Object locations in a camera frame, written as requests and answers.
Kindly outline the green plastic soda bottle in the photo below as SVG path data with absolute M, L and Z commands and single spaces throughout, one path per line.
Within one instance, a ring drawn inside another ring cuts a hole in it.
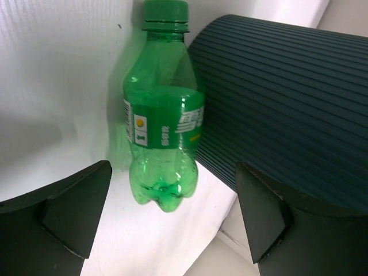
M 139 204 L 175 211 L 195 192 L 204 87 L 185 45 L 185 1 L 145 1 L 147 41 L 123 82 L 129 183 Z

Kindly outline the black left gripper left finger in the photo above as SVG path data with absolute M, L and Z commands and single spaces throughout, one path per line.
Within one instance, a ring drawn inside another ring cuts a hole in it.
M 109 161 L 1 202 L 1 275 L 80 275 L 112 177 Z

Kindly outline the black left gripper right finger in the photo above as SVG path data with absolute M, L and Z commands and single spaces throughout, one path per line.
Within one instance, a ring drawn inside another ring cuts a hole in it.
M 247 163 L 235 182 L 260 275 L 366 275 L 367 214 L 277 182 Z

